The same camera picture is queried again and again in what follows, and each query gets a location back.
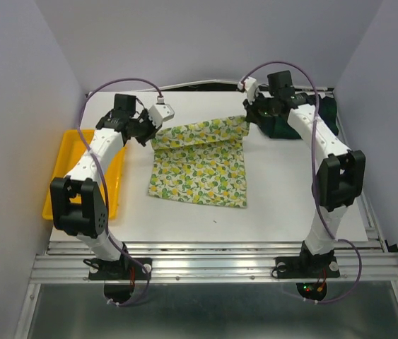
robotic arm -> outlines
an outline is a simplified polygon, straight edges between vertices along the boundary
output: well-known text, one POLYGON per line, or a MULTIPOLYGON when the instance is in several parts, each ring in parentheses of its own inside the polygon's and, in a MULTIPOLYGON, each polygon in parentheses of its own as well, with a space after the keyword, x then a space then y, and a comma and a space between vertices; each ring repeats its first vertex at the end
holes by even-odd
MULTIPOLYGON (((114 108, 96 126, 90 148, 104 173, 131 137, 145 146, 160 130, 163 122, 174 117, 172 107, 164 103, 155 104, 150 109, 144 108, 135 117, 136 101, 133 95, 116 94, 114 108)), ((98 169, 90 153, 86 150, 65 177, 54 178, 49 189, 54 226, 75 236, 93 251, 96 255, 93 267, 117 274, 126 271, 128 260, 114 244, 125 252, 127 247, 106 229, 107 209, 100 193, 98 169), (71 199, 78 194, 81 203, 72 203, 71 199)))
MULTIPOLYGON (((320 210, 329 230, 335 235, 344 213, 362 193, 365 155, 343 144, 320 117, 317 118, 315 140, 312 140, 315 103, 307 94, 295 93, 290 71, 270 74, 268 81, 271 97, 265 97, 259 91, 259 84, 253 78, 238 84, 238 88, 247 93, 243 102, 246 120, 263 129, 267 117, 281 117, 309 147, 312 142, 316 143, 320 210)), ((336 263, 334 240, 329 237, 315 211, 299 257, 276 258, 277 278, 317 278, 323 269, 328 277, 338 278, 338 266, 333 262, 336 263)))

yellow lemon print fabric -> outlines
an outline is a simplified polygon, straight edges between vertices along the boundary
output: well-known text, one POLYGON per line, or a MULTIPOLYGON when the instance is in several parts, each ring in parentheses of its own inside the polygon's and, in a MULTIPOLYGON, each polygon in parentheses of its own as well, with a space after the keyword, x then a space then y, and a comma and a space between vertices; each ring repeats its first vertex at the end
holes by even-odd
POLYGON ((148 194, 202 205, 245 208, 243 116, 214 119, 159 131, 148 194))

white floor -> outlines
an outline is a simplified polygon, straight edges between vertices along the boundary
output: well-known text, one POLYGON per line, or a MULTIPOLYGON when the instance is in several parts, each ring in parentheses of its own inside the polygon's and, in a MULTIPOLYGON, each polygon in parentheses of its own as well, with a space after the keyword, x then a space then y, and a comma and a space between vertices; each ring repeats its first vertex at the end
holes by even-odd
MULTIPOLYGON (((134 92, 149 107, 156 93, 134 92)), ((82 127, 94 128, 112 109, 114 93, 98 93, 86 108, 82 127)), ((175 118, 165 127, 245 114, 244 95, 234 93, 166 92, 175 118)), ((251 126, 244 139, 247 208, 199 206, 147 195, 153 150, 135 140, 128 144, 116 220, 110 229, 119 239, 140 242, 300 242, 314 215, 310 185, 310 150, 304 142, 269 140, 251 126)), ((352 205, 337 237, 366 241, 361 202, 352 205)), ((52 241, 74 238, 53 230, 52 241)))

yellow plastic bin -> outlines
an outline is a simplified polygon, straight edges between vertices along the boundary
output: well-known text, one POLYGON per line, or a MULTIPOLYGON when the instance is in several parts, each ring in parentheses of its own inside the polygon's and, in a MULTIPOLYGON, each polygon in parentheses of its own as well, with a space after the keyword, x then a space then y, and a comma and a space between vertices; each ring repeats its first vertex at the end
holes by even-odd
MULTIPOLYGON (((83 134, 88 143, 92 141, 94 132, 95 130, 93 129, 83 130, 83 134)), ((109 219, 115 219, 117 216, 119 187, 120 179, 122 178, 125 149, 126 147, 118 152, 105 174, 107 190, 109 193, 109 219)), ((78 131, 76 129, 66 131, 62 138, 62 143, 60 145, 59 154, 57 155, 56 165, 54 166, 51 180, 55 177, 64 177, 65 174, 67 174, 76 165, 85 150, 86 147, 79 138, 78 131)), ((105 195, 103 193, 102 185, 100 190, 104 200, 105 195)), ((72 201, 74 203, 80 203, 81 197, 77 196, 72 201)), ((49 193, 49 187, 42 216, 46 220, 52 220, 51 194, 49 193)))

white wall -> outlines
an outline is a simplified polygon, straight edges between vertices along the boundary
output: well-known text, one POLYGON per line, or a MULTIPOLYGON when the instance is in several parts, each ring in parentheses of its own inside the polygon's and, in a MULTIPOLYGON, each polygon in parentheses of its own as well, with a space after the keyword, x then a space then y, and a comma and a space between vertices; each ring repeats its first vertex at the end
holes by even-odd
POLYGON ((160 85, 239 79, 273 59, 296 62, 318 85, 335 86, 381 0, 36 2, 80 84, 91 90, 119 76, 160 85))
POLYGON ((0 338, 12 338, 62 132, 83 97, 33 0, 0 0, 0 338))
POLYGON ((384 0, 336 94, 351 146, 367 155, 365 191, 398 243, 398 1, 384 0))

